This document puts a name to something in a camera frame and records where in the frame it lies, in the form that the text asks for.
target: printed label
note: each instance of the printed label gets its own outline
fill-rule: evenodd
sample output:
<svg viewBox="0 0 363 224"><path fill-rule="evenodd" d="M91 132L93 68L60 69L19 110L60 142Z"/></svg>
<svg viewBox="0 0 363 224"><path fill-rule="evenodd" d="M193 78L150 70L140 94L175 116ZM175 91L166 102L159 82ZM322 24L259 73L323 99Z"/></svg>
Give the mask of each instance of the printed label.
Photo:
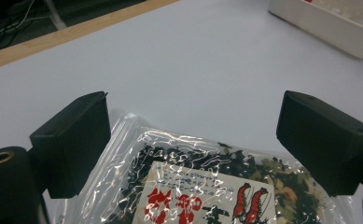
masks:
<svg viewBox="0 0 363 224"><path fill-rule="evenodd" d="M133 224L274 224L273 186L154 161Z"/></svg>

